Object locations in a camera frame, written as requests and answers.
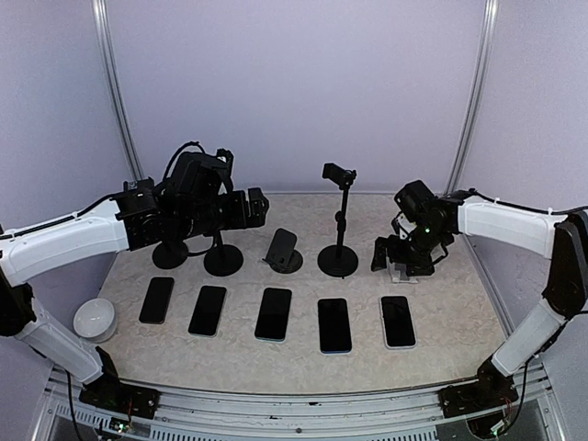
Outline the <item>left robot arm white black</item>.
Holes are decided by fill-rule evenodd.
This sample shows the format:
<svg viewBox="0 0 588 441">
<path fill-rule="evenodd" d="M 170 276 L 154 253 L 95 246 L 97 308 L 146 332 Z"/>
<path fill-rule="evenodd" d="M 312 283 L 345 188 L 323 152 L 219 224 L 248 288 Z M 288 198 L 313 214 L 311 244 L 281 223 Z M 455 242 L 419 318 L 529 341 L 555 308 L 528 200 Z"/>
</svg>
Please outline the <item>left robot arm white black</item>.
<svg viewBox="0 0 588 441">
<path fill-rule="evenodd" d="M 138 388 L 120 381 L 111 356 L 83 341 L 44 309 L 29 281 L 102 254 L 156 245 L 171 253 L 187 239 L 260 228 L 269 201 L 259 187 L 237 190 L 233 155 L 207 154 L 196 141 L 172 156 L 160 183 L 148 177 L 89 207 L 1 234 L 1 334 L 61 366 L 82 385 L 80 399 L 124 411 Z"/>
</svg>

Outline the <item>black round-base stand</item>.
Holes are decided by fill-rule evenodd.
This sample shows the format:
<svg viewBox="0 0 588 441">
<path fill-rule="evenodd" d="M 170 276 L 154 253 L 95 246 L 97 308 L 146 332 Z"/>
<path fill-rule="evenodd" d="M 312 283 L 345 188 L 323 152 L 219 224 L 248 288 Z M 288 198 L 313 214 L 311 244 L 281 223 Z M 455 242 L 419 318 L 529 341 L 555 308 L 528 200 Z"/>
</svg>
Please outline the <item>black round-base stand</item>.
<svg viewBox="0 0 588 441">
<path fill-rule="evenodd" d="M 205 253 L 204 268 L 214 277 L 227 277 L 237 273 L 243 266 L 240 249 L 223 241 L 221 232 L 213 234 L 213 245 Z"/>
</svg>

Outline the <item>tall black phone stand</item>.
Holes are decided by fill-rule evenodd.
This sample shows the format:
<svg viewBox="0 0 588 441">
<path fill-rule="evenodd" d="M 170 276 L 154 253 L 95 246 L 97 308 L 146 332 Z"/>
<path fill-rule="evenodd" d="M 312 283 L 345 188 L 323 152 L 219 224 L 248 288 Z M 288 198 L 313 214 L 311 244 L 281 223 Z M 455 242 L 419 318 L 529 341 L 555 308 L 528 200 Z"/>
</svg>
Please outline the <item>tall black phone stand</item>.
<svg viewBox="0 0 588 441">
<path fill-rule="evenodd" d="M 117 219 L 124 223 L 130 251 L 155 244 L 155 266 L 174 269 L 187 260 L 187 246 L 179 236 L 179 221 L 164 209 L 158 190 L 150 177 L 134 186 L 125 181 L 116 197 Z"/>
</svg>

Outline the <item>white small phone stand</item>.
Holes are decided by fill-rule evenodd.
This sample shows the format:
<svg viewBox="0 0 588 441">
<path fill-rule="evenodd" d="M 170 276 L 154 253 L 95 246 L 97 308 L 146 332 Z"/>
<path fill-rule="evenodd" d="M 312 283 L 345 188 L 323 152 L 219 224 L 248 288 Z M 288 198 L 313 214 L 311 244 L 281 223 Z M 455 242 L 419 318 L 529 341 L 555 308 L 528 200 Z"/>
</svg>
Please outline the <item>white small phone stand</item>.
<svg viewBox="0 0 588 441">
<path fill-rule="evenodd" d="M 417 284 L 418 279 L 408 275 L 407 266 L 399 263 L 388 264 L 388 271 L 392 283 Z"/>
</svg>

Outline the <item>phone with white edge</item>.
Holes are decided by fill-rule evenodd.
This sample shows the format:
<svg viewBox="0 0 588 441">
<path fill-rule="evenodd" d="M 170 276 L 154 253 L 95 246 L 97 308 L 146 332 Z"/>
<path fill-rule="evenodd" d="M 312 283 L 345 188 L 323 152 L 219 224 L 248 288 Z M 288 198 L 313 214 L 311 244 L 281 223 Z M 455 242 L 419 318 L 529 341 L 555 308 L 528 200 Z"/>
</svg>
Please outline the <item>phone with white edge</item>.
<svg viewBox="0 0 588 441">
<path fill-rule="evenodd" d="M 203 286 L 198 293 L 188 332 L 192 335 L 214 337 L 217 334 L 227 289 Z"/>
<path fill-rule="evenodd" d="M 283 342 L 288 329 L 292 291 L 286 288 L 266 288 L 254 330 L 260 340 Z"/>
</svg>

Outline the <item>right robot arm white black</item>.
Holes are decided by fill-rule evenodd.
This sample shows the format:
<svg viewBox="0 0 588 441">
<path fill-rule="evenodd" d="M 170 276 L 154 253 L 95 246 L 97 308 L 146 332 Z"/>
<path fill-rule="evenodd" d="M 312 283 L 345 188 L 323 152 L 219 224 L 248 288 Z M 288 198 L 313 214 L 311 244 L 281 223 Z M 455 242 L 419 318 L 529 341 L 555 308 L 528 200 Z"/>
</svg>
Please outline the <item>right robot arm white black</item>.
<svg viewBox="0 0 588 441">
<path fill-rule="evenodd" d="M 533 209 L 490 198 L 471 188 L 435 195 L 421 180 L 394 197 L 400 211 L 393 232 L 375 241 L 371 268 L 397 267 L 404 277 L 431 276 L 445 252 L 463 235 L 481 245 L 476 253 L 484 276 L 502 305 L 507 293 L 523 298 L 525 263 L 546 270 L 532 290 L 538 301 L 506 340 L 478 367 L 475 379 L 438 392 L 445 417 L 521 401 L 514 375 L 552 346 L 587 304 L 587 208 Z"/>
</svg>

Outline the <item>landscape phone white case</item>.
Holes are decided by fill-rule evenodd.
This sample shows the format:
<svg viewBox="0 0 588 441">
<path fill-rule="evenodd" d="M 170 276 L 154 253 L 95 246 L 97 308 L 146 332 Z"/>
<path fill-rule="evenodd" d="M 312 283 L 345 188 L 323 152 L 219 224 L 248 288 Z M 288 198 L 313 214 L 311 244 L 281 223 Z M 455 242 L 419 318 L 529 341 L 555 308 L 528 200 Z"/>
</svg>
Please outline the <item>landscape phone white case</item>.
<svg viewBox="0 0 588 441">
<path fill-rule="evenodd" d="M 380 299 L 380 308 L 386 346 L 392 349 L 415 347 L 416 335 L 407 298 L 384 296 Z"/>
</svg>

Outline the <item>blue phone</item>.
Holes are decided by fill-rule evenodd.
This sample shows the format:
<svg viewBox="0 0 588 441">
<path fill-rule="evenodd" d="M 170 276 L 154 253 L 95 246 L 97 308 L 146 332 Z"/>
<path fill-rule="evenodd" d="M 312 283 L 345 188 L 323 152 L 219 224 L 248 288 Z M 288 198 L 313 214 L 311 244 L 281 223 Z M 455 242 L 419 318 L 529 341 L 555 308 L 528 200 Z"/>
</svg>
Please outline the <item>blue phone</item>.
<svg viewBox="0 0 588 441">
<path fill-rule="evenodd" d="M 320 349 L 324 354 L 346 354 L 352 350 L 347 302 L 343 298 L 318 300 Z"/>
</svg>

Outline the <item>black phone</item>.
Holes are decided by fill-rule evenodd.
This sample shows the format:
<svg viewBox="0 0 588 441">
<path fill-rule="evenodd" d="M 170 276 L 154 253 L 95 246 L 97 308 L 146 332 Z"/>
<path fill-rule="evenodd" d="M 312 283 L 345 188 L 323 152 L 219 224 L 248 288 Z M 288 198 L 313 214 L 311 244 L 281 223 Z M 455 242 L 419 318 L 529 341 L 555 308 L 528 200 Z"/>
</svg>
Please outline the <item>black phone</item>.
<svg viewBox="0 0 588 441">
<path fill-rule="evenodd" d="M 139 322 L 163 324 L 175 286 L 173 277 L 153 277 L 141 307 Z"/>
</svg>

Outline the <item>low black stand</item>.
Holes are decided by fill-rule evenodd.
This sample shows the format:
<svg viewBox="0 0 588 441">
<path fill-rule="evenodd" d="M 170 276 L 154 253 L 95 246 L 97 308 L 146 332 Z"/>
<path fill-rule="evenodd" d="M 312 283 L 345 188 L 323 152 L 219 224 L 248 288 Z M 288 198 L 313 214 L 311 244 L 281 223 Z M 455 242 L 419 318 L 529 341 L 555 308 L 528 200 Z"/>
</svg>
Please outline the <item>low black stand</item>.
<svg viewBox="0 0 588 441">
<path fill-rule="evenodd" d="M 279 274 L 297 272 L 303 265 L 302 254 L 296 249 L 297 241 L 295 233 L 278 228 L 263 261 Z"/>
</svg>

